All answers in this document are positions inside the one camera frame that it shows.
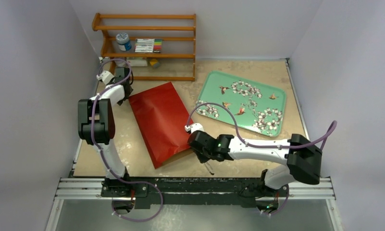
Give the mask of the black metal tongs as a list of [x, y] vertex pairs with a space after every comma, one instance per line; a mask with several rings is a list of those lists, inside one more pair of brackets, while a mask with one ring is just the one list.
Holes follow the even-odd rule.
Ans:
[[204, 163], [205, 168], [208, 170], [208, 172], [213, 176], [215, 175], [214, 170], [209, 162]]

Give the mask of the red paper bag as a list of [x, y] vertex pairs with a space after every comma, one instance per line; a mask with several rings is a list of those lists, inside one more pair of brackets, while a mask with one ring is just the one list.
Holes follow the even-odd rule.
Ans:
[[189, 149], [189, 112], [171, 82], [130, 96], [129, 103], [155, 169]]

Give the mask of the green floral tray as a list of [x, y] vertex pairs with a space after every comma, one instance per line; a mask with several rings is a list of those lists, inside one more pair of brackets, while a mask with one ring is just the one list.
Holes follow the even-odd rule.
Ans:
[[197, 114], [261, 135], [277, 137], [282, 129], [286, 92], [220, 71], [208, 74], [196, 101]]

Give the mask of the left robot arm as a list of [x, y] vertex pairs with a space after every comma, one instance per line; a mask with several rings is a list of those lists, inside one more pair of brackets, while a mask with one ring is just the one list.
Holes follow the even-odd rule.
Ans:
[[102, 71], [97, 79], [106, 86], [104, 90], [89, 99], [78, 102], [78, 134], [80, 139], [91, 145], [104, 164], [105, 178], [102, 195], [117, 193], [128, 196], [132, 190], [129, 174], [121, 162], [114, 143], [115, 121], [112, 107], [121, 105], [132, 93], [133, 72], [129, 67], [116, 68], [116, 74]]

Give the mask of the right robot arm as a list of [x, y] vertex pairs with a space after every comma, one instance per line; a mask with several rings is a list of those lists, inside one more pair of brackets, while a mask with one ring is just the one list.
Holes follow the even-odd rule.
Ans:
[[240, 159], [277, 163], [276, 168], [262, 172], [258, 189], [265, 196], [294, 181], [308, 185], [320, 183], [322, 150], [300, 134], [276, 141], [243, 142], [233, 135], [223, 134], [214, 138], [197, 130], [191, 133], [187, 143], [201, 163]]

